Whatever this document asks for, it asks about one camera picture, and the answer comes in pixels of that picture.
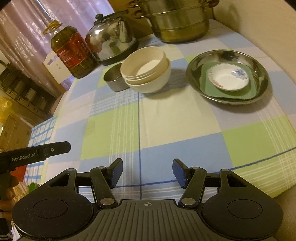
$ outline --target hand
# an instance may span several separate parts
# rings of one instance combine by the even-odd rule
[[[0,200],[0,209],[4,212],[0,213],[0,218],[6,218],[7,221],[12,221],[11,218],[11,210],[15,205],[15,201],[13,198],[15,197],[15,192],[12,187],[17,186],[19,183],[17,177],[11,176],[10,177],[10,188],[6,190],[6,199],[7,200]]]

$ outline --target bowl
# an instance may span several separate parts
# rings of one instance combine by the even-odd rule
[[[238,91],[249,83],[248,74],[234,64],[217,64],[209,68],[207,76],[214,86],[225,91]]]
[[[127,78],[127,77],[124,77],[124,79],[131,85],[146,84],[146,83],[148,83],[150,81],[153,81],[154,79],[157,79],[158,77],[160,77],[168,69],[169,64],[170,64],[170,60],[168,58],[166,58],[165,68],[161,68],[161,69],[157,70],[156,72],[154,72],[151,75],[148,75],[146,77],[139,78],[139,79],[136,79],[136,80],[133,80],[133,79],[130,79],[130,78]]]
[[[155,93],[159,90],[161,90],[165,84],[168,82],[170,79],[170,74],[171,74],[171,65],[169,63],[169,66],[167,70],[158,78],[142,84],[142,85],[132,85],[128,83],[126,80],[126,84],[133,90],[140,92],[140,93]]]
[[[236,62],[247,65],[250,68],[252,76],[255,80],[257,90],[255,97],[249,100],[243,100],[211,97],[204,94],[200,90],[200,76],[203,64],[208,62]],[[261,99],[263,94],[266,92],[269,83],[267,71],[256,59],[234,50],[212,50],[198,55],[189,63],[186,70],[186,77],[190,85],[205,98],[215,102],[232,105],[250,104]]]
[[[124,78],[121,76],[120,67],[122,63],[116,64],[110,68],[104,75],[104,81],[109,85],[110,89],[119,92],[126,90],[129,86],[125,83]]]
[[[157,74],[160,69],[166,69],[166,55],[158,47],[141,48],[128,56],[121,65],[120,71],[124,78],[136,80],[151,74]]]

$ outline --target screw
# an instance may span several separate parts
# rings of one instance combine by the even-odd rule
[[[113,198],[106,197],[106,198],[101,199],[100,202],[101,202],[103,205],[111,205],[111,204],[113,204],[115,201],[114,201]]]
[[[183,203],[184,205],[193,205],[195,203],[195,200],[193,198],[187,197],[183,198],[181,200],[181,203]]]

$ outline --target red label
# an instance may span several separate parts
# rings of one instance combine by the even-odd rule
[[[70,41],[56,51],[57,56],[68,69],[85,60],[91,51],[79,33],[74,34]]]

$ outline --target sheer curtain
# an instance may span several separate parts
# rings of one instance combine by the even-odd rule
[[[98,13],[113,12],[107,0],[12,0],[0,11],[0,50],[24,74],[58,97],[60,86],[42,64],[51,52],[51,36],[42,31],[56,19],[85,37]]]

